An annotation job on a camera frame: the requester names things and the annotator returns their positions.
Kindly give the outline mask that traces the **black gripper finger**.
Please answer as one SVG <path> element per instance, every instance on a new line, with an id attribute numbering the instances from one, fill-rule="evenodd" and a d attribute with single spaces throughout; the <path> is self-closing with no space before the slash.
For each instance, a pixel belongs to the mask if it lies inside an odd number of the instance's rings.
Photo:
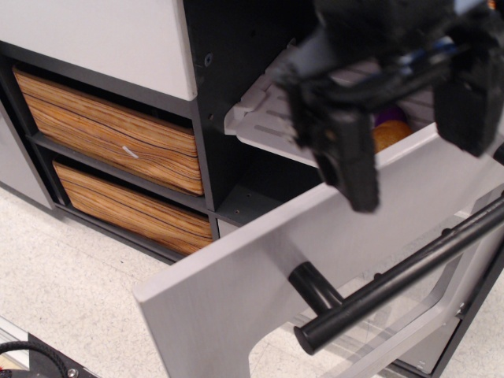
<path id="1" fill-rule="evenodd" d="M 481 156 L 493 143 L 499 123 L 499 63 L 478 61 L 453 69 L 434 88 L 434 114 L 443 139 Z"/>
<path id="2" fill-rule="evenodd" d="M 357 213 L 379 206 L 371 120 L 359 109 L 332 110 L 314 118 L 311 150 L 324 182 L 335 187 Z"/>

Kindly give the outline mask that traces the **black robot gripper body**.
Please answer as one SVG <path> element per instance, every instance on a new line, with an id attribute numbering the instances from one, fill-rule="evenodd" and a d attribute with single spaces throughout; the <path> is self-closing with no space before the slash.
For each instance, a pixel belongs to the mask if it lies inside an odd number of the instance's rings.
<path id="1" fill-rule="evenodd" d="M 453 69 L 499 63 L 503 110 L 503 4 L 500 1 L 316 1 L 313 34 L 274 77 L 291 108 L 295 142 L 311 149 L 314 118 L 332 110 L 375 113 L 443 83 Z M 373 60 L 377 73 L 350 86 L 331 76 Z"/>

